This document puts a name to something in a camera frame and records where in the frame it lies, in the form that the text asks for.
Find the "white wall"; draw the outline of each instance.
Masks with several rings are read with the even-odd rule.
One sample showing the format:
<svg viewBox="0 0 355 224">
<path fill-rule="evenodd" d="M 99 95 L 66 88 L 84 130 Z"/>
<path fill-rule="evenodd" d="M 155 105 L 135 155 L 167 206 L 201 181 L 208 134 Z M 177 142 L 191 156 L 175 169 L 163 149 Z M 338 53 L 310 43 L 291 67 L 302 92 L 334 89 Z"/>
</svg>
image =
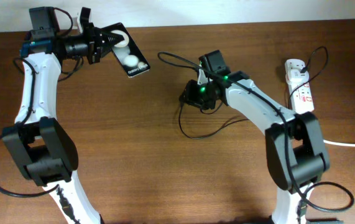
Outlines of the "white wall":
<svg viewBox="0 0 355 224">
<path fill-rule="evenodd" d="M 73 16 L 82 6 L 90 7 L 97 27 L 116 22 L 149 27 L 355 18 L 355 0 L 0 0 L 0 32 L 30 30 L 28 9 L 39 6 L 60 7 Z M 67 17 L 57 15 L 67 28 Z"/>
</svg>

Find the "wood surface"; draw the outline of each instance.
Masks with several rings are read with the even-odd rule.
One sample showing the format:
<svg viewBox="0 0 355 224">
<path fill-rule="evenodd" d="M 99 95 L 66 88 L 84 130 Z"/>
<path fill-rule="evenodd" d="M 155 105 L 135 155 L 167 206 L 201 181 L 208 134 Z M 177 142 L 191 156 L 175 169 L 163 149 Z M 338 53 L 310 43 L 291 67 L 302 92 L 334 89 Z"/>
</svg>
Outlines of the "wood surface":
<svg viewBox="0 0 355 224">
<path fill-rule="evenodd" d="M 164 50 L 190 60 L 220 49 L 232 71 L 250 74 L 257 86 L 285 104 L 284 62 L 307 60 L 327 46 L 330 62 L 311 83 L 315 114 L 331 141 L 355 142 L 355 20 L 272 22 L 217 26 L 128 29 L 151 71 L 128 78 L 108 55 L 57 88 L 57 118 L 79 153 L 84 190 L 106 223 L 218 223 L 267 218 L 276 202 L 262 133 L 244 122 L 204 140 L 190 140 L 178 128 L 178 96 L 196 75 L 157 59 Z M 0 132 L 13 124 L 23 76 L 12 66 L 24 33 L 0 33 Z M 321 67 L 313 59 L 311 74 Z M 65 70 L 73 62 L 65 62 Z M 226 106 L 203 115 L 186 106 L 182 124 L 192 135 L 213 131 L 239 113 Z M 328 146 L 331 169 L 323 180 L 355 195 L 355 148 Z M 25 180 L 0 143 L 0 185 L 38 192 Z M 341 191 L 317 188 L 311 200 L 326 207 L 348 202 Z M 355 206 L 345 213 L 309 209 L 308 218 L 338 217 L 355 223 Z M 0 223 L 66 223 L 47 196 L 20 199 L 0 194 Z"/>
</svg>

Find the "power strip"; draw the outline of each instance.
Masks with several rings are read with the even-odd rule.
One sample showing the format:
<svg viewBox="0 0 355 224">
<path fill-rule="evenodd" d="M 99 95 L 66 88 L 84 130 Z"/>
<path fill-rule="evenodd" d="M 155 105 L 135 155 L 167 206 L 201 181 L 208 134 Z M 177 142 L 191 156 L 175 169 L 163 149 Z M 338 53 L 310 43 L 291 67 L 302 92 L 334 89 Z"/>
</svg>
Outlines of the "power strip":
<svg viewBox="0 0 355 224">
<path fill-rule="evenodd" d="M 300 73 L 300 71 L 305 67 L 305 63 L 299 59 L 289 59 L 285 62 L 285 78 L 289 87 L 289 95 L 296 87 L 308 81 L 310 75 L 308 72 Z M 307 83 L 303 85 L 292 95 L 291 99 L 292 109 L 296 113 L 303 114 L 308 111 L 314 110 L 313 97 L 310 91 L 310 84 Z"/>
</svg>

